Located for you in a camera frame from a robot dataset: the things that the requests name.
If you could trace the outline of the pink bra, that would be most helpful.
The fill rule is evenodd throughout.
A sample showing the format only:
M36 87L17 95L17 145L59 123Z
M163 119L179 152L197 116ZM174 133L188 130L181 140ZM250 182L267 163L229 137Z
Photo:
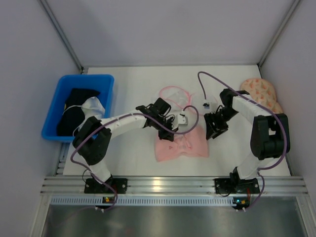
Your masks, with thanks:
M155 157L156 161L168 161L186 157L209 157L209 147L206 140L205 130L198 125L191 132L184 135L175 135L174 141L156 138Z

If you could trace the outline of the white mesh laundry bag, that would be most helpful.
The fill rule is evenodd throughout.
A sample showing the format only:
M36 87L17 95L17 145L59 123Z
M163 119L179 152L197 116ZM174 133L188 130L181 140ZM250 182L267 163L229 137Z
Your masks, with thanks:
M157 92L157 98L163 99L171 106L171 111L181 111L192 104L192 94L175 85L166 86Z

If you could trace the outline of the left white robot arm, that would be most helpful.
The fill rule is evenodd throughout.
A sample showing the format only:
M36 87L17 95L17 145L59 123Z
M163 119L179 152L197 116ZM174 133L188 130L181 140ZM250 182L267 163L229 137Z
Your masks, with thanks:
M90 172L88 179L108 191L113 187L113 176L105 164L105 155L111 139L134 129L153 127L162 140L173 141L179 123L176 115L170 115L171 106L162 98L153 104L137 106L130 113L98 119L89 117L77 132L72 145L86 162L83 166Z

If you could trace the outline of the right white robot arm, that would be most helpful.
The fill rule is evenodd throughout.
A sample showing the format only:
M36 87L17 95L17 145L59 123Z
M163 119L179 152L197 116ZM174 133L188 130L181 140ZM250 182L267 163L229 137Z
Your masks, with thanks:
M204 115L206 139L215 139L228 131L228 121L240 114L252 125L250 154L229 174L228 178L215 179L216 193L227 197L230 194L258 194L258 171L264 161L282 158L290 150L289 123L284 113L275 114L253 101L245 90L224 89L220 93L222 105Z

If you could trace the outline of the floral padded laundry case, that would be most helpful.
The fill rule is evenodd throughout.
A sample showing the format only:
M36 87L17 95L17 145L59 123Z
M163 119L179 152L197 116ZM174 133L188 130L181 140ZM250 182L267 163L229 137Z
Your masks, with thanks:
M265 79L246 79L240 86L240 90L247 91L251 98L268 108L275 114L283 113L283 109L277 102L277 95L274 86Z

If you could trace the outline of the blue plastic bin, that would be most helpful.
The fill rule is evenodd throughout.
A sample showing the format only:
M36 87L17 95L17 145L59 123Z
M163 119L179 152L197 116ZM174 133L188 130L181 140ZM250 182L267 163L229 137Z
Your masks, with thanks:
M46 140L72 142L90 116L109 118L114 87L112 75L67 75L56 87L41 135Z

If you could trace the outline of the dark navy garment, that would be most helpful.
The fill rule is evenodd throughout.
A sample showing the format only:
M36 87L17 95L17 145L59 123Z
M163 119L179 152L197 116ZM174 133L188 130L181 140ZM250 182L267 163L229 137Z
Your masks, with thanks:
M99 94L93 89L72 89L56 128L57 135L75 136L89 117L103 118L105 108L97 98Z

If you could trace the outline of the aluminium mounting rail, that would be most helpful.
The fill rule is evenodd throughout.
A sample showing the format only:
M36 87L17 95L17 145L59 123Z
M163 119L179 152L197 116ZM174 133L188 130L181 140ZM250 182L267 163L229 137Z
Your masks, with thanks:
M149 177L128 176L127 195L197 195L214 196L214 176L204 177ZM258 178L259 187L265 183L263 194L269 197L306 196L308 190L302 177L296 176L265 176ZM79 176L51 176L44 179L40 189L42 195L75 195L82 194L84 182Z

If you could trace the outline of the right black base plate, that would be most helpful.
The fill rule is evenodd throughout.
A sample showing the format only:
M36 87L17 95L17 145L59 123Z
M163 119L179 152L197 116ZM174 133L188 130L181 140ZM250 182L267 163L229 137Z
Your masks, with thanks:
M240 180L234 183L230 178L217 178L215 182L216 194L259 194L260 188L258 180Z

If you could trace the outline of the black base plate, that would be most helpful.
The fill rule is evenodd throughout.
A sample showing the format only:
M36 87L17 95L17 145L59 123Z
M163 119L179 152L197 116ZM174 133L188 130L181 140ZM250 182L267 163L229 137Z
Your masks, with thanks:
M217 178L215 182L216 194L259 194L260 188L258 180L240 180L234 183L230 178Z
M117 194L125 194L127 191L127 181L128 179L125 178L111 178L107 181L107 184L110 185ZM84 193L113 194L114 192L104 184L100 184L95 179L89 178L85 182Z

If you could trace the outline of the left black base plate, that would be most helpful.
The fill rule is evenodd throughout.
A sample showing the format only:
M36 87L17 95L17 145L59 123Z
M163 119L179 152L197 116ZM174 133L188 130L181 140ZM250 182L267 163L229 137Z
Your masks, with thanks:
M110 185L117 194L125 194L127 191L127 181L128 179L125 178L111 178L107 181L107 184ZM89 178L85 182L84 193L113 194L114 192L104 184L100 184L95 179Z

